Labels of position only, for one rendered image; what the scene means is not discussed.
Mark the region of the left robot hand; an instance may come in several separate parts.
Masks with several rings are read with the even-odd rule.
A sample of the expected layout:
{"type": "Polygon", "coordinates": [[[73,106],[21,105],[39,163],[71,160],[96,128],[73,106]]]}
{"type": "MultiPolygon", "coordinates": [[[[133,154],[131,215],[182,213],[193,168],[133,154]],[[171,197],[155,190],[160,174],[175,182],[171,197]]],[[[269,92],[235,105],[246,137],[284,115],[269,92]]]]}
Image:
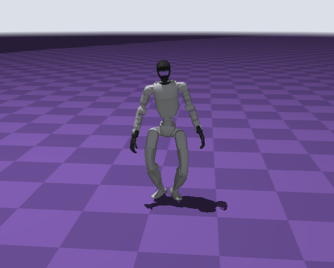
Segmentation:
{"type": "Polygon", "coordinates": [[[201,143],[202,145],[200,146],[200,149],[204,148],[205,146],[205,138],[204,138],[204,135],[203,135],[203,130],[201,129],[200,126],[196,126],[196,129],[197,129],[197,133],[200,135],[200,139],[201,139],[201,143]]]}

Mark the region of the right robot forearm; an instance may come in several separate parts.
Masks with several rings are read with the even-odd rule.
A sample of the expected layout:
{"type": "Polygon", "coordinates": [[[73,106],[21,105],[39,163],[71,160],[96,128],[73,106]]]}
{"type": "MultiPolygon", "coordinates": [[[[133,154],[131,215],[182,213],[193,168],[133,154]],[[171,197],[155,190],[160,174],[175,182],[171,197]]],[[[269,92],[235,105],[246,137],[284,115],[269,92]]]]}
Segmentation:
{"type": "MultiPolygon", "coordinates": [[[[138,107],[137,112],[136,112],[135,122],[134,122],[133,130],[132,130],[133,135],[134,135],[136,130],[139,131],[140,128],[141,128],[141,123],[142,123],[143,117],[138,115],[139,111],[140,111],[140,107],[138,107]]],[[[139,131],[139,133],[140,133],[140,131],[139,131]]]]}

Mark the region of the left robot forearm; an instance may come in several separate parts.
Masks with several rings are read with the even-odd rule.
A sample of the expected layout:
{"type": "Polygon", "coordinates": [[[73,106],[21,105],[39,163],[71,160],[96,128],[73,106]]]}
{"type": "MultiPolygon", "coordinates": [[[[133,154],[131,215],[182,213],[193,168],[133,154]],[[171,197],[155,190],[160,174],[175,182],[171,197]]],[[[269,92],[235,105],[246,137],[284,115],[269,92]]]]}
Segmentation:
{"type": "Polygon", "coordinates": [[[192,124],[193,124],[194,127],[195,127],[195,131],[197,131],[196,126],[200,126],[200,127],[201,127],[201,125],[200,125],[199,118],[198,118],[198,116],[197,116],[197,112],[196,112],[195,106],[194,106],[193,103],[192,103],[192,105],[193,105],[194,111],[191,112],[189,115],[190,115],[190,117],[191,117],[192,124]]]}

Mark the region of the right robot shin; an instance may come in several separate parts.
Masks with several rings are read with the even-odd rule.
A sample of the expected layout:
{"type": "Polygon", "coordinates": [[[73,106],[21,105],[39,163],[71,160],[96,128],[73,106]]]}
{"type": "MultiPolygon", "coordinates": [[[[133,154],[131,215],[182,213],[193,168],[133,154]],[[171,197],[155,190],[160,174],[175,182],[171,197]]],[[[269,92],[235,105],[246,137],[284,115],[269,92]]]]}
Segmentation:
{"type": "Polygon", "coordinates": [[[158,170],[156,173],[150,173],[147,170],[147,174],[149,176],[149,178],[151,179],[151,181],[155,184],[155,186],[164,191],[164,186],[162,184],[162,177],[161,177],[161,172],[158,170]]]}

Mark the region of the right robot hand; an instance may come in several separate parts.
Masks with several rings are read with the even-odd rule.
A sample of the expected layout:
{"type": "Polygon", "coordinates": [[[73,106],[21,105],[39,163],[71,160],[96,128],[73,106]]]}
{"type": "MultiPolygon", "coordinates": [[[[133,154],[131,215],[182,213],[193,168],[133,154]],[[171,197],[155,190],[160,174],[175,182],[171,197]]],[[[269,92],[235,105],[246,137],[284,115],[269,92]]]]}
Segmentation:
{"type": "Polygon", "coordinates": [[[137,148],[137,145],[136,145],[136,137],[138,137],[138,134],[139,134],[139,131],[136,130],[135,133],[134,133],[134,135],[132,134],[132,139],[131,139],[131,141],[130,141],[130,149],[131,149],[131,151],[134,152],[134,153],[137,153],[137,152],[135,151],[135,149],[134,149],[134,146],[137,148]]]}

